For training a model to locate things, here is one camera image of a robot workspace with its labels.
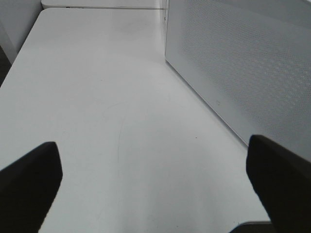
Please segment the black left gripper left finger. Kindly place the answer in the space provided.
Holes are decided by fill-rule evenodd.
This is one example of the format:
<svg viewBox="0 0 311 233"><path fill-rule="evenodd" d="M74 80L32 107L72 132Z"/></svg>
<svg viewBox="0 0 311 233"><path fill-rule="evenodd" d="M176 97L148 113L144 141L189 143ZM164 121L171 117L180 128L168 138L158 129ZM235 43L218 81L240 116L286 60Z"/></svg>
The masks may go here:
<svg viewBox="0 0 311 233"><path fill-rule="evenodd" d="M63 171L55 142L45 142L0 171L0 231L39 232Z"/></svg>

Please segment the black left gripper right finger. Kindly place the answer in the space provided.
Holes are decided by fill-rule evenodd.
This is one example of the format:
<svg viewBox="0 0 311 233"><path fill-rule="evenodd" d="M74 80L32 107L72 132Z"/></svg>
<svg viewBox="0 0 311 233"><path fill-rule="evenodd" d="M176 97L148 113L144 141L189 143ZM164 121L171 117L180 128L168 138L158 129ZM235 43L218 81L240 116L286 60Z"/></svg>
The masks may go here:
<svg viewBox="0 0 311 233"><path fill-rule="evenodd" d="M246 173L278 233L311 231L311 164L262 135L249 140Z"/></svg>

